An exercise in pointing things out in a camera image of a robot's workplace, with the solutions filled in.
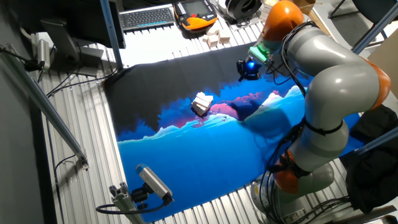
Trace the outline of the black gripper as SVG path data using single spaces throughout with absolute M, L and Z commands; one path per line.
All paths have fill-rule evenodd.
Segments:
M 247 58 L 245 61 L 238 60 L 236 62 L 237 71 L 241 73 L 239 82 L 243 80 L 258 80 L 259 69 L 261 65 L 256 63 L 252 58 Z

